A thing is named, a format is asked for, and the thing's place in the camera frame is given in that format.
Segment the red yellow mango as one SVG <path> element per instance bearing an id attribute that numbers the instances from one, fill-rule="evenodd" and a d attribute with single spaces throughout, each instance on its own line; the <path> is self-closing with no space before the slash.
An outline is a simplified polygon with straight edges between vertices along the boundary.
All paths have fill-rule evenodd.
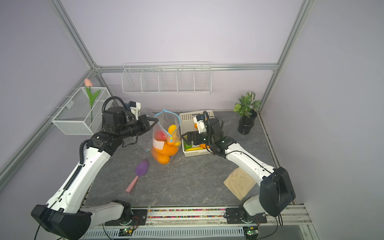
<path id="1" fill-rule="evenodd" d="M 166 140 L 166 136 L 162 131 L 156 131 L 154 134 L 154 138 L 157 141 L 165 141 Z"/>

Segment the clear blue zip-top bag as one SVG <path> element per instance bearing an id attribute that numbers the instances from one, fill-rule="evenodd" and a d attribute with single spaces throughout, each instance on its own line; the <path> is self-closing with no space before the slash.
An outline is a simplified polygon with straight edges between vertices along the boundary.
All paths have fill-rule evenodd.
<path id="1" fill-rule="evenodd" d="M 178 149 L 180 149 L 182 145 L 181 135 L 179 131 L 179 128 L 181 126 L 180 117 L 176 113 L 173 113 L 171 111 L 162 110 L 161 112 L 155 114 L 155 118 L 157 118 L 159 122 L 153 128 L 152 148 L 153 148 L 153 140 L 155 140 L 154 138 L 155 132 L 162 131 L 166 136 L 166 140 L 163 142 L 167 142 L 169 145 L 176 146 L 178 147 Z"/>

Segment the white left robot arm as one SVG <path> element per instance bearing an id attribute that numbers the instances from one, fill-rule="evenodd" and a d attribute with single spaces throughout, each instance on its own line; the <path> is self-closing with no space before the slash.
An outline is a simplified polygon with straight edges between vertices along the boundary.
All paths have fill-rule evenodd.
<path id="1" fill-rule="evenodd" d="M 129 224 L 133 220 L 130 203 L 115 200 L 85 208 L 83 202 L 97 174 L 124 139 L 147 133 L 159 120 L 140 115 L 139 103 L 126 104 L 116 96 L 104 101 L 101 113 L 101 130 L 81 143 L 80 160 L 72 173 L 46 204 L 33 208 L 31 216 L 39 224 L 38 229 L 78 240 L 95 226 L 109 221 Z"/>

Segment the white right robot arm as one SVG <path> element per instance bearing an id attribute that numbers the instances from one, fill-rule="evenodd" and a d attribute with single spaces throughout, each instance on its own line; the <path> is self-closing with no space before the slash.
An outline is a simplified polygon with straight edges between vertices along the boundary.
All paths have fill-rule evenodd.
<path id="1" fill-rule="evenodd" d="M 259 185 L 259 195 L 248 198 L 240 206 L 246 216 L 268 213 L 277 218 L 295 200 L 296 193 L 286 169 L 267 165 L 247 152 L 235 139 L 225 136 L 220 120 L 211 117 L 207 111 L 193 115 L 193 121 L 198 129 L 182 134 L 186 144 L 206 145 L 208 152 L 235 163 Z"/>

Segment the green mango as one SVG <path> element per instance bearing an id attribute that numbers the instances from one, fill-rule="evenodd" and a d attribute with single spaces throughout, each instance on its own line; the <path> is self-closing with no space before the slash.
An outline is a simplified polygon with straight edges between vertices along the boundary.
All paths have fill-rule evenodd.
<path id="1" fill-rule="evenodd" d="M 191 149 L 193 146 L 193 141 L 184 141 L 184 149 L 187 151 L 189 149 Z"/>

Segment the cream perforated plastic basket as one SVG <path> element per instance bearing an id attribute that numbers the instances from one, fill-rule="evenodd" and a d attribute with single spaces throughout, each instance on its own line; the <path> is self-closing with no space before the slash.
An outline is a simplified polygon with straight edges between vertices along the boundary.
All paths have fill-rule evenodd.
<path id="1" fill-rule="evenodd" d="M 199 131 L 195 127 L 194 119 L 196 118 L 197 115 L 202 115 L 202 114 L 203 114 L 203 111 L 186 112 L 186 113 L 179 114 L 179 117 L 181 119 L 181 126 L 180 126 L 181 134 L 183 135 L 191 132 L 189 136 L 192 138 L 190 143 L 191 145 L 190 148 L 187 149 L 186 146 L 188 146 L 188 144 L 186 142 L 183 143 L 182 150 L 186 157 L 209 154 L 209 152 L 206 149 L 200 147 L 199 145 L 195 145 L 195 142 L 194 142 L 195 136 L 199 135 Z"/>

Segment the purple pink spatula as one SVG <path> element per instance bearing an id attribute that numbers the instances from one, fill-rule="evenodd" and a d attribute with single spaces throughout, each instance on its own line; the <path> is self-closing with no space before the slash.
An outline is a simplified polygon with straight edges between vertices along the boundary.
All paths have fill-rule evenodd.
<path id="1" fill-rule="evenodd" d="M 135 169 L 135 173 L 136 173 L 136 176 L 135 178 L 131 181 L 131 183 L 129 184 L 129 186 L 127 187 L 126 189 L 126 192 L 130 193 L 132 191 L 132 189 L 134 188 L 135 184 L 137 183 L 138 179 L 145 175 L 148 171 L 148 168 L 149 168 L 149 161 L 148 159 L 144 159 L 142 160 L 138 166 L 136 167 Z"/>

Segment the beige work glove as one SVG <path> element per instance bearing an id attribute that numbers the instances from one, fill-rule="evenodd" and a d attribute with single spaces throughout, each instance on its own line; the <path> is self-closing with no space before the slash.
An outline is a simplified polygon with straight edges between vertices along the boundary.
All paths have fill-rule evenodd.
<path id="1" fill-rule="evenodd" d="M 235 169 L 224 181 L 224 185 L 238 200 L 243 200 L 256 185 L 256 181 L 242 168 Z"/>

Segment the potted green plant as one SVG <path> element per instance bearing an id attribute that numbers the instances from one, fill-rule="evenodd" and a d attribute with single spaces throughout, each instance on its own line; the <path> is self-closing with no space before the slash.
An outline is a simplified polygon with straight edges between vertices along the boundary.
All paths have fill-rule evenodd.
<path id="1" fill-rule="evenodd" d="M 261 100 L 256 100 L 256 94 L 252 91 L 247 91 L 245 95 L 238 98 L 233 111 L 241 117 L 238 126 L 240 134 L 247 135 L 250 133 L 258 116 L 261 103 Z"/>

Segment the pink artificial tulip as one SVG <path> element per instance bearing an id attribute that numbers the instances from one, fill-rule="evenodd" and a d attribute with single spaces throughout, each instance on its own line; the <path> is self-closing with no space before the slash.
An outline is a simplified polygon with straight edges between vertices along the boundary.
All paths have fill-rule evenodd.
<path id="1" fill-rule="evenodd" d="M 85 83 L 86 92 L 87 92 L 87 95 L 89 98 L 89 104 L 90 104 L 90 108 L 91 108 L 91 112 L 90 112 L 91 113 L 91 123 L 92 123 L 93 122 L 93 106 L 94 106 L 96 99 L 98 98 L 98 96 L 100 94 L 100 90 L 97 90 L 96 92 L 92 93 L 92 87 L 94 85 L 90 79 L 85 79 L 84 83 Z"/>

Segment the white mesh wall basket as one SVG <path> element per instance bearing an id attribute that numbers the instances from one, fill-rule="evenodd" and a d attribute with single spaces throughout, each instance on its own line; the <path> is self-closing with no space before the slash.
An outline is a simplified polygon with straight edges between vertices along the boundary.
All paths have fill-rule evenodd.
<path id="1" fill-rule="evenodd" d="M 86 87 L 80 87 L 53 117 L 52 123 L 65 135 L 92 136 L 102 126 L 102 106 L 111 94 L 107 88 L 92 87 L 92 93 L 100 90 L 93 106 L 93 122 Z"/>

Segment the aluminium front rail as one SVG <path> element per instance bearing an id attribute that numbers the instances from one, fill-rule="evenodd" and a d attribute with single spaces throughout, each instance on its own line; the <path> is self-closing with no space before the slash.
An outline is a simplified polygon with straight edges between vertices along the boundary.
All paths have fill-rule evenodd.
<path id="1" fill-rule="evenodd" d="M 226 208 L 238 208 L 235 206 L 209 206 L 209 207 L 147 207 L 138 208 L 133 207 L 131 209 L 147 209 L 148 215 L 146 224 L 144 226 L 120 226 L 120 228 L 132 229 L 134 227 L 208 227 L 208 226 L 247 226 L 247 225 L 312 225 L 313 222 L 310 219 L 306 207 L 303 205 L 289 205 L 285 208 L 278 217 L 273 217 L 267 213 L 266 224 L 228 224 L 227 220 L 223 217 Z M 117 220 L 120 217 L 108 217 L 102 223 L 91 224 L 92 228 L 97 226 L 105 226 L 106 222 Z"/>

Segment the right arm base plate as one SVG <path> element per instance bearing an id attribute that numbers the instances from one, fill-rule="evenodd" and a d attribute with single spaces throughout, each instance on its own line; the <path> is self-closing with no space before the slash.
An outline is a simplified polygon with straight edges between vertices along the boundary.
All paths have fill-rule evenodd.
<path id="1" fill-rule="evenodd" d="M 241 208 L 226 208 L 223 217 L 227 220 L 228 224 L 266 224 L 266 214 L 260 213 L 250 216 L 245 210 Z"/>

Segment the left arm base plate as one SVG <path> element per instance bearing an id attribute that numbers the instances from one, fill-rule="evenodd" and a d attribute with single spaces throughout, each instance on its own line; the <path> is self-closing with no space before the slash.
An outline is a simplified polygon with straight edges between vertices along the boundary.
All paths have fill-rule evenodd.
<path id="1" fill-rule="evenodd" d="M 130 213 L 122 215 L 117 220 L 105 223 L 105 226 L 144 226 L 148 215 L 147 209 L 131 209 Z"/>

